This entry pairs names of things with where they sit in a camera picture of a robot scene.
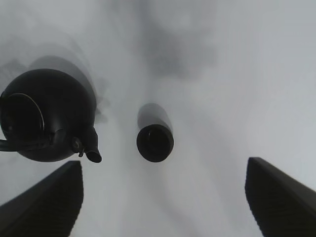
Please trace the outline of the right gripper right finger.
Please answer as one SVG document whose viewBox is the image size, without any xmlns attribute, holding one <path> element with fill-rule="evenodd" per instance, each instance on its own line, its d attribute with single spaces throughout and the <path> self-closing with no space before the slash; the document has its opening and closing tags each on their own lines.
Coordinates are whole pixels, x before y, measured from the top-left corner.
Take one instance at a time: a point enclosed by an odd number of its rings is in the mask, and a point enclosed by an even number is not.
<svg viewBox="0 0 316 237">
<path fill-rule="evenodd" d="M 249 158 L 245 195 L 265 237 L 314 237 L 316 193 L 262 158 Z"/>
</svg>

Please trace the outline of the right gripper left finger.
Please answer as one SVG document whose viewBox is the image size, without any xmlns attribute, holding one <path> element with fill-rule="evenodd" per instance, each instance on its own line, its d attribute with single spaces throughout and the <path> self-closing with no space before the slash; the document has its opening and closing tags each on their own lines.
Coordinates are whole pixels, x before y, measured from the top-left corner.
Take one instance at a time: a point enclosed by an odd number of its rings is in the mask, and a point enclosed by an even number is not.
<svg viewBox="0 0 316 237">
<path fill-rule="evenodd" d="M 2 237 L 68 237 L 83 202 L 80 161 L 69 161 L 0 207 Z"/>
</svg>

